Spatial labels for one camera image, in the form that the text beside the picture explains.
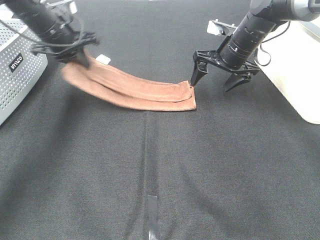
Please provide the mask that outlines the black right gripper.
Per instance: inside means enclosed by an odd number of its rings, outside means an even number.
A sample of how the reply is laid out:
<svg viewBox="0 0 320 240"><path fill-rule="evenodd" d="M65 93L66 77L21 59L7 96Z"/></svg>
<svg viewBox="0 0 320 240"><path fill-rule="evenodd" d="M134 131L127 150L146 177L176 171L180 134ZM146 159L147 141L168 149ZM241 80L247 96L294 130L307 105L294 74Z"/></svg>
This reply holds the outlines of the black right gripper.
<svg viewBox="0 0 320 240"><path fill-rule="evenodd" d="M249 83L251 81L250 74L256 75L260 70L257 64L250 61L243 63L240 68L229 66L221 59L216 50L196 50L192 58L194 62L193 73L190 79L192 87L208 73L208 65L213 65L232 74L224 83L225 92L229 92L239 85Z"/></svg>

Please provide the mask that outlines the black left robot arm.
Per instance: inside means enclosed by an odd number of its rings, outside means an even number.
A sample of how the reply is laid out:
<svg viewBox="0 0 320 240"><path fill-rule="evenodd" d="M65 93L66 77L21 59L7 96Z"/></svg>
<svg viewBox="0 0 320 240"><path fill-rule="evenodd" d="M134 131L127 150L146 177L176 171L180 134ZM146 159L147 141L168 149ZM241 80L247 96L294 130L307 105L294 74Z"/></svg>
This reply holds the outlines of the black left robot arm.
<svg viewBox="0 0 320 240"><path fill-rule="evenodd" d="M85 32L81 19L77 19L80 30L74 30L71 23L75 17L70 10L62 9L57 2L50 5L40 0L2 0L0 3L39 38L34 40L20 34L33 42L31 52L34 55L50 55L64 64L73 62L87 69L90 67L84 47L98 43L96 34Z"/></svg>

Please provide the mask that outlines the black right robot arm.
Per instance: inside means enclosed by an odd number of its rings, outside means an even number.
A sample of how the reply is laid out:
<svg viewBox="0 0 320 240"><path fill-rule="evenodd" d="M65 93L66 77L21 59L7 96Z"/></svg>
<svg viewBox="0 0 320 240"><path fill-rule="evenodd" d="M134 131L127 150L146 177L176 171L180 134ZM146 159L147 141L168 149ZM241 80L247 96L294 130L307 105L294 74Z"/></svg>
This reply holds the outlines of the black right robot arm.
<svg viewBox="0 0 320 240"><path fill-rule="evenodd" d="M320 15L318 0L252 0L249 10L238 26L213 21L218 34L225 39L216 50L196 50L191 86L208 73L208 65L216 66L231 75L224 83L226 92L250 82L259 72L256 63L248 60L258 53L266 36L291 21L310 22Z"/></svg>

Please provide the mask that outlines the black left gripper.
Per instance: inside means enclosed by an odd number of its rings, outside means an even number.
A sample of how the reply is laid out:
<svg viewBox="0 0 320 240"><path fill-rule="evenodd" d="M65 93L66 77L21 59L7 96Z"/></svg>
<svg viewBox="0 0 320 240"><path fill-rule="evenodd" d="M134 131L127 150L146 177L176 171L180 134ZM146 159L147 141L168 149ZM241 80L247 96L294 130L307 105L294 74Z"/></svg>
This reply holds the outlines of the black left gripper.
<svg viewBox="0 0 320 240"><path fill-rule="evenodd" d="M100 42L97 35L93 32L76 31L73 37L73 43L35 43L31 47L31 52L34 55L51 55L57 62L63 64L74 61L85 68L89 68L90 61L87 58L84 47L90 44L98 45Z"/></svg>

